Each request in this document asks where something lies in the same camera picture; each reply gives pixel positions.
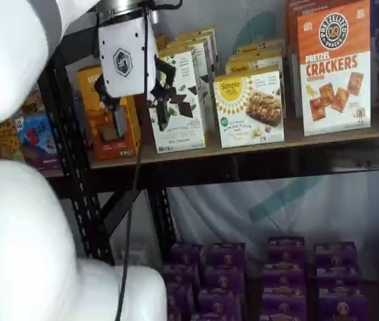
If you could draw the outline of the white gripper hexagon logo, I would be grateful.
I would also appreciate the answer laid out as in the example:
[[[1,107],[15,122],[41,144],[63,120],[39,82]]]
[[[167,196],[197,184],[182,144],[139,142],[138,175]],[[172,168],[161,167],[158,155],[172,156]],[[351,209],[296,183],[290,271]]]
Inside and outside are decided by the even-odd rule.
[[[104,115],[112,124],[101,134],[103,141],[124,140],[127,120],[121,98],[150,92],[158,127],[169,123],[167,102],[173,94],[176,68],[157,57],[157,45],[149,14],[127,11],[100,21],[98,28],[102,76],[94,83]]]

